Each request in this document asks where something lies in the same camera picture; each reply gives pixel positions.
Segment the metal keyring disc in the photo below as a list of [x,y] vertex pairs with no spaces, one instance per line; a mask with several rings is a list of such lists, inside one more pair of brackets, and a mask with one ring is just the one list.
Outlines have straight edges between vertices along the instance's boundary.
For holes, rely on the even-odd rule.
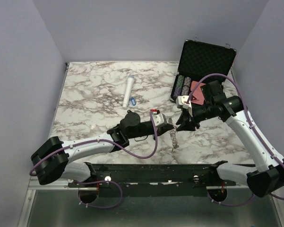
[[[172,120],[171,117],[168,118],[168,123],[169,123],[169,124],[172,124],[172,125],[174,125],[174,126],[176,126],[176,125],[173,123],[173,120]],[[170,137],[171,137],[171,141],[172,141],[172,147],[173,147],[173,146],[177,146],[177,145],[179,146],[178,141],[177,141],[177,138],[176,138],[176,133],[175,133],[175,134],[170,133]]]

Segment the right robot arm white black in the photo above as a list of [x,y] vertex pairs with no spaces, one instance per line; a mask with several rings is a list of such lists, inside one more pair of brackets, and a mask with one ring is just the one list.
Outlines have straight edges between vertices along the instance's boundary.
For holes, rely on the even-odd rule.
[[230,180],[249,187],[258,197],[264,197],[284,186],[284,157],[264,137],[244,111],[239,96],[226,97],[218,81],[201,86],[205,98],[203,105],[193,105],[188,96],[178,96],[177,107],[182,113],[177,121],[177,131],[195,131],[200,122],[219,117],[239,137],[250,153],[255,167],[219,161],[209,168],[208,180],[219,185]]

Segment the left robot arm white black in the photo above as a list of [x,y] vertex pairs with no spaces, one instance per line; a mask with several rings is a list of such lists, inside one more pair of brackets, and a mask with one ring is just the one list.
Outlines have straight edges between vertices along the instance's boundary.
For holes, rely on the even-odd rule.
[[40,185],[58,179],[69,179],[89,187],[96,179],[92,167],[88,163],[76,163],[76,160],[119,150],[142,158],[126,149],[130,139],[153,136],[157,147],[158,137],[172,129],[173,125],[158,110],[150,112],[150,120],[147,122],[142,122],[137,113],[128,110],[119,124],[98,136],[72,141],[61,141],[57,136],[50,137],[31,156],[33,169],[29,174],[36,176]]

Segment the red playing cards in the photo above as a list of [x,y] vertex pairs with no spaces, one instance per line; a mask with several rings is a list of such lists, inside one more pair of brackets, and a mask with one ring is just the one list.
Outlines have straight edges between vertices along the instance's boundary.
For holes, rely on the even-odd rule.
[[196,90],[193,93],[193,97],[192,97],[192,103],[196,104],[196,105],[203,105],[205,98],[203,96],[201,87],[205,85],[205,83],[200,83],[200,85],[196,88]]

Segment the purple grey chip stack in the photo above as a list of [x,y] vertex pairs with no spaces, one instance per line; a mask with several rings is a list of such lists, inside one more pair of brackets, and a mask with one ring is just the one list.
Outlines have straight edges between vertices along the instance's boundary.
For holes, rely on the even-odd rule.
[[182,87],[182,90],[181,90],[182,96],[188,96],[189,95],[190,86],[191,86],[191,78],[185,77],[184,82],[183,82],[183,87]]

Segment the purple green chip stack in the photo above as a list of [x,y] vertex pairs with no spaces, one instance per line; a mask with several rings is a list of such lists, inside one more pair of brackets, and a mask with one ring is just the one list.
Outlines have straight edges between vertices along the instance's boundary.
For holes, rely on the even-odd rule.
[[183,87],[183,83],[184,83],[184,76],[183,75],[179,75],[175,84],[175,89],[174,92],[172,94],[172,98],[175,100],[178,96],[181,95],[181,91],[182,91],[182,87]]

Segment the blue tag key by microphone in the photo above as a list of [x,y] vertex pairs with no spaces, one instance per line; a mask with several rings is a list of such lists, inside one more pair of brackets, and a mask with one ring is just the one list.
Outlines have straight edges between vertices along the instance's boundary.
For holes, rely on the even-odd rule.
[[135,101],[135,98],[133,98],[133,97],[130,98],[130,103],[131,103],[132,106],[135,106],[137,104],[136,101]]

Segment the white microphone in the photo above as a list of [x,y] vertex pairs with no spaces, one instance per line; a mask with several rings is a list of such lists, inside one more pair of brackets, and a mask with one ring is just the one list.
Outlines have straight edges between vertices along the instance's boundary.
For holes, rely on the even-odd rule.
[[131,95],[131,91],[133,88],[133,84],[135,81],[135,77],[134,75],[129,75],[126,81],[126,87],[125,87],[125,93],[124,93],[124,98],[123,98],[123,102],[122,102],[122,108],[126,109],[128,107],[129,104],[129,98]]

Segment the black poker chip case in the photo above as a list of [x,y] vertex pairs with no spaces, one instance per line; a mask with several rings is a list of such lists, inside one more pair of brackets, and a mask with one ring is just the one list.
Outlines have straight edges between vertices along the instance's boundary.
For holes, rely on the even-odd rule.
[[200,81],[212,73],[227,75],[231,69],[237,51],[227,46],[219,46],[204,42],[185,40],[170,100],[175,102],[172,94],[179,75],[190,77],[192,81]]

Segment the black mounting rail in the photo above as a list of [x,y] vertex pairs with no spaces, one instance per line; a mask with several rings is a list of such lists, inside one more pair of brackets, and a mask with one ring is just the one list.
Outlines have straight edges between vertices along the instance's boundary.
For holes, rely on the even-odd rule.
[[207,189],[235,186],[235,182],[221,180],[210,172],[208,164],[151,165],[151,164],[93,164],[90,181],[83,185],[76,181],[70,188],[97,192],[101,197],[206,196]]

